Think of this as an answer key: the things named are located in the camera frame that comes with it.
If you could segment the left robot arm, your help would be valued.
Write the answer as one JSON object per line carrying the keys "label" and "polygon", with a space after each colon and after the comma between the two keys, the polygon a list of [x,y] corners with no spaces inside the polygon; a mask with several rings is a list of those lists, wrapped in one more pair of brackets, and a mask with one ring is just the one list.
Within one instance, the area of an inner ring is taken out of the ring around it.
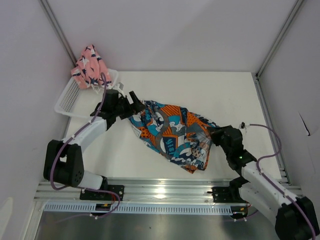
{"label": "left robot arm", "polygon": [[129,96],[107,89],[89,120],[70,137],[51,140],[46,149],[43,177],[54,190],[67,187],[86,189],[97,200],[108,196],[108,179],[85,170],[83,154],[100,135],[110,129],[117,118],[128,119],[145,109],[134,91]]}

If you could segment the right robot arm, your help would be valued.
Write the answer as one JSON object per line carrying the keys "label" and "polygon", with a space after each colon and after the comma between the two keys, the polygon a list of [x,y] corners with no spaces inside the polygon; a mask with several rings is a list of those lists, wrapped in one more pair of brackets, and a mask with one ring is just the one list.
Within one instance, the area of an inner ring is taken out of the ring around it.
{"label": "right robot arm", "polygon": [[229,167],[238,178],[229,183],[228,196],[234,202],[252,204],[274,226],[281,240],[314,240],[320,234],[313,202],[282,186],[261,167],[243,145],[243,135],[231,125],[209,127],[212,142],[221,147]]}

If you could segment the blue orange patterned shorts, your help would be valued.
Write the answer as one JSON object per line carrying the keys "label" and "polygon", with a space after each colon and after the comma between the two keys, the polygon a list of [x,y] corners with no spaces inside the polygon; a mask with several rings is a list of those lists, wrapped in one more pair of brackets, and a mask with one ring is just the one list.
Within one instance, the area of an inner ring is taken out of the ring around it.
{"label": "blue orange patterned shorts", "polygon": [[217,124],[186,107],[153,100],[142,103],[145,109],[129,117],[135,135],[147,147],[191,174],[206,170],[213,144],[208,129],[216,128]]}

